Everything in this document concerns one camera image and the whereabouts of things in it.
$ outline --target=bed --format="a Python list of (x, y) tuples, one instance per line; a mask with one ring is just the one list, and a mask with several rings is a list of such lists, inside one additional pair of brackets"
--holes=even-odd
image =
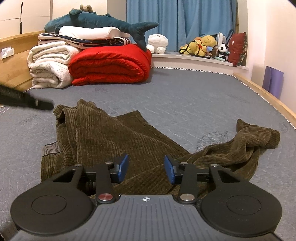
[[(227, 74), (177, 68), (152, 68), (147, 82), (99, 84), (66, 89), (30, 89), (31, 94), (75, 106), (93, 101), (109, 115), (138, 110), (159, 131), (191, 153), (226, 142), (236, 134), (237, 119), (279, 130), (281, 141), (267, 150), (251, 182), (272, 193), (283, 208), (276, 233), (296, 237), (296, 130), (272, 105), (237, 78)], [(40, 183), (41, 151), (56, 140), (55, 116), (22, 108), (0, 109), (0, 233), (16, 232), (10, 205)]]

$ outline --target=white towel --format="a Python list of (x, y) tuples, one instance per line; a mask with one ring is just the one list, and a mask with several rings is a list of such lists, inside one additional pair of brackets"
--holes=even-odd
[(115, 27), (81, 28), (63, 26), (59, 30), (59, 34), (85, 40), (111, 39), (114, 37), (129, 38), (131, 36), (130, 34), (120, 32), (120, 30)]
[(46, 61), (55, 61), (61, 64), (69, 64), (71, 58), (80, 52), (74, 46), (67, 45), (64, 41), (52, 42), (33, 47), (28, 55), (27, 62), (31, 65)]
[(48, 87), (61, 89), (71, 85), (73, 81), (68, 66), (55, 61), (32, 64), (30, 74), (33, 77), (34, 89)]

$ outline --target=blue curtain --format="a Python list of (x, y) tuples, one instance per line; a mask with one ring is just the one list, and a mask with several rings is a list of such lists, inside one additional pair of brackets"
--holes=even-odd
[(180, 46), (195, 37), (223, 33), (229, 41), (234, 32), (237, 0), (127, 0), (128, 23), (158, 22), (157, 28), (146, 32), (162, 34), (169, 40), (168, 51), (178, 51)]

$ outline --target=purple yoga mat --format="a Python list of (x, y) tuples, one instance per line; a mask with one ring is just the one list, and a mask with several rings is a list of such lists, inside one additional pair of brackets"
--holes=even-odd
[(266, 66), (262, 88), (276, 98), (280, 98), (283, 87), (284, 73), (278, 69)]

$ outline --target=metal screw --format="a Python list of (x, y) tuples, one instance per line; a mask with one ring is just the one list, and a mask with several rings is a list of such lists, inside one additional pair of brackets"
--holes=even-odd
[(110, 193), (102, 193), (99, 195), (99, 200), (101, 201), (110, 201), (113, 198), (113, 195)]
[(191, 202), (194, 200), (194, 196), (190, 193), (184, 193), (180, 196), (180, 199), (185, 202)]

